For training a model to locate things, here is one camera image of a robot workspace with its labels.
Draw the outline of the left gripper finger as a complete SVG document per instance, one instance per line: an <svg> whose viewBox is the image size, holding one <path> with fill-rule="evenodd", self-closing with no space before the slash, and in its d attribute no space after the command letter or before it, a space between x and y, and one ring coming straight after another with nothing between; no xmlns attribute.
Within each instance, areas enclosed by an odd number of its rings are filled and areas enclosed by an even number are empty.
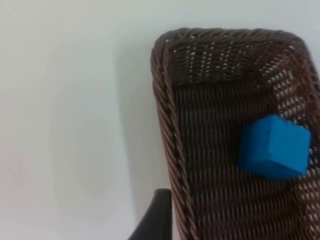
<svg viewBox="0 0 320 240"><path fill-rule="evenodd" d="M170 189L159 188L154 191L147 211L129 239L171 240L172 227L172 193Z"/></svg>

